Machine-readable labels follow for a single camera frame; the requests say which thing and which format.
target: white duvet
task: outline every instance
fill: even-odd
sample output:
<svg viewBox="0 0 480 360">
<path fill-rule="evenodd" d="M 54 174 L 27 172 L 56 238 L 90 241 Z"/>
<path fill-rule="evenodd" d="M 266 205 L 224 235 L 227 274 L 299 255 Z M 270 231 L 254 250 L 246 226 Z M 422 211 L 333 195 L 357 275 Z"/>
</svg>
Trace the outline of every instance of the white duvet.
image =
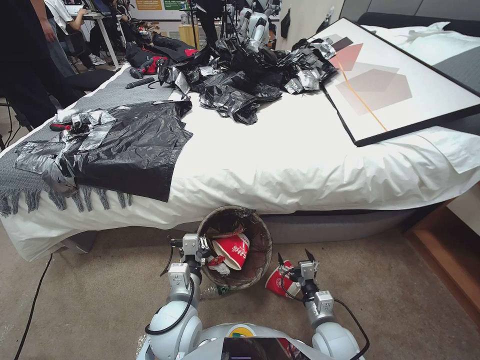
<svg viewBox="0 0 480 360">
<path fill-rule="evenodd" d="M 21 198 L 18 214 L 1 219 L 20 255 L 31 261 L 87 230 L 170 229 L 227 204 L 260 214 L 399 210 L 454 198 L 480 181 L 480 136 L 436 126 L 358 148 L 321 93 L 283 94 L 251 126 L 201 108 L 197 94 L 191 100 L 183 121 L 193 137 L 176 163 L 168 202 L 134 196 L 122 209 L 108 191 L 109 210 L 92 195 L 93 211 L 80 213 L 71 199 L 58 211 L 42 193 L 39 209 L 28 213 Z"/>
</svg>

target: abstract painting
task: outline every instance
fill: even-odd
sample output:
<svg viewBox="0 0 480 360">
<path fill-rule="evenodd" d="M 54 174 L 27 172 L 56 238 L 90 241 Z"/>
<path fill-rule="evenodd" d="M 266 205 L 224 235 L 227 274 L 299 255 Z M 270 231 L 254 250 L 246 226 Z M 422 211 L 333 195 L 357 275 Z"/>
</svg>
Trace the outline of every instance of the abstract painting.
<svg viewBox="0 0 480 360">
<path fill-rule="evenodd" d="M 335 49 L 325 91 L 357 146 L 480 113 L 478 93 L 345 18 L 318 38 Z"/>
</svg>

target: white shirt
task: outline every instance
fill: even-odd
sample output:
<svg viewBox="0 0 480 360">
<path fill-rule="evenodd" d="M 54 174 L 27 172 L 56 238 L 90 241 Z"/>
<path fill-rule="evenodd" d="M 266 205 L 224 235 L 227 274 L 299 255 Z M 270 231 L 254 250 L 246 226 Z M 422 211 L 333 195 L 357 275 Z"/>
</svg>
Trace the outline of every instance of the white shirt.
<svg viewBox="0 0 480 360">
<path fill-rule="evenodd" d="M 62 0 L 44 0 L 45 4 L 53 14 L 53 18 L 56 24 L 63 30 L 65 34 L 67 32 L 67 23 L 74 21 L 73 17 L 69 14 L 67 7 Z"/>
</svg>

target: table leg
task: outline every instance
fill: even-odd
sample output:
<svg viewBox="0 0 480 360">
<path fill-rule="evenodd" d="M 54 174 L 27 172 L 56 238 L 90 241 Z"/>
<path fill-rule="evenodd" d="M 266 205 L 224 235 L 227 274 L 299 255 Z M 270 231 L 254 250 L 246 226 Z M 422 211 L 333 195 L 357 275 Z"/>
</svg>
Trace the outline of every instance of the table leg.
<svg viewBox="0 0 480 360">
<path fill-rule="evenodd" d="M 107 30 L 105 29 L 104 22 L 102 19 L 96 19 L 96 23 L 100 28 L 101 34 L 103 35 L 103 39 L 105 40 L 106 47 L 108 48 L 108 52 L 110 52 L 111 59 L 113 60 L 113 64 L 115 65 L 115 70 L 120 67 L 119 61 L 117 60 L 117 56 L 115 55 L 114 48 L 112 47 L 112 43 L 110 42 L 109 35 L 107 34 Z"/>
<path fill-rule="evenodd" d="M 120 29 L 121 43 L 123 44 L 123 47 L 126 49 L 127 48 L 127 39 L 125 38 L 124 30 L 122 29 L 122 24 L 120 23 L 120 19 L 118 17 L 116 18 L 116 24 L 118 25 L 118 28 Z"/>
</svg>

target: white robot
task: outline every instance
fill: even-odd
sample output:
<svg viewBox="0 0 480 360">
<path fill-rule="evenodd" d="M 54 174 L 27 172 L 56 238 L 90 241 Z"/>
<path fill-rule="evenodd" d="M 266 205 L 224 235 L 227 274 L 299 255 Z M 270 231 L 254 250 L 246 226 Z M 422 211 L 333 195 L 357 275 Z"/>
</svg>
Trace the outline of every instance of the white robot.
<svg viewBox="0 0 480 360">
<path fill-rule="evenodd" d="M 207 240 L 186 234 L 182 240 L 171 240 L 171 244 L 180 248 L 182 262 L 168 269 L 167 304 L 145 328 L 148 336 L 137 360 L 365 360 L 363 354 L 370 344 L 365 332 L 353 317 L 366 339 L 360 351 L 352 333 L 335 322 L 330 292 L 319 291 L 315 284 L 318 263 L 308 251 L 308 260 L 299 261 L 293 269 L 284 267 L 283 276 L 289 273 L 290 279 L 301 286 L 302 302 L 315 331 L 313 347 L 281 331 L 250 323 L 224 323 L 203 329 L 198 307 L 200 269 L 209 250 Z M 282 269 L 280 254 L 278 257 Z"/>
<path fill-rule="evenodd" d="M 240 24 L 237 32 L 240 40 L 254 39 L 267 44 L 270 39 L 269 17 L 280 11 L 279 5 L 272 0 L 246 0 L 250 7 L 240 12 Z"/>
</svg>

